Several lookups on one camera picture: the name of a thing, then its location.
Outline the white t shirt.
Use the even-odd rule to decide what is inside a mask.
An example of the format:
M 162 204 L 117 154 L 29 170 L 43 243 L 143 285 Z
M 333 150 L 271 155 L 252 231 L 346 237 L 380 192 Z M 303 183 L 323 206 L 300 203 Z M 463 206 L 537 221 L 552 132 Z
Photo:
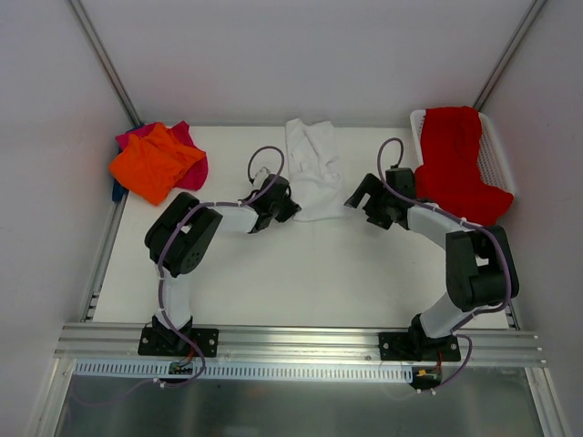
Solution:
M 285 125 L 285 139 L 291 197 L 301 207 L 294 219 L 343 218 L 344 174 L 333 124 L 295 118 Z

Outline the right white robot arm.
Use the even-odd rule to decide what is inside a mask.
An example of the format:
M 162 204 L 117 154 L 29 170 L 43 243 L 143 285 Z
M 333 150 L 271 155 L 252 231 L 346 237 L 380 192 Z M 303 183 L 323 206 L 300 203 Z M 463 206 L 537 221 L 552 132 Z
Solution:
M 474 317 L 504 310 L 518 294 L 516 267 L 505 230 L 480 226 L 416 197 L 414 173 L 390 168 L 367 174 L 345 201 L 369 223 L 415 232 L 445 252 L 445 294 L 417 314 L 409 328 L 379 335 L 384 361 L 459 361 L 455 333 Z

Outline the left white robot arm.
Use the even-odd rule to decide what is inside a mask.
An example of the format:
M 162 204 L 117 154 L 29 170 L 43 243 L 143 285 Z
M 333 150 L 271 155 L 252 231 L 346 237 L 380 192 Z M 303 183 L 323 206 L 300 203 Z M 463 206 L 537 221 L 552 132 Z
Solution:
M 302 207 L 292 199 L 290 182 L 277 174 L 251 180 L 254 190 L 238 201 L 202 202 L 180 193 L 148 230 L 145 246 L 158 275 L 158 309 L 141 332 L 142 356 L 214 356 L 204 338 L 215 330 L 193 328 L 189 275 L 202 262 L 216 233 L 255 234 L 275 220 L 283 223 Z

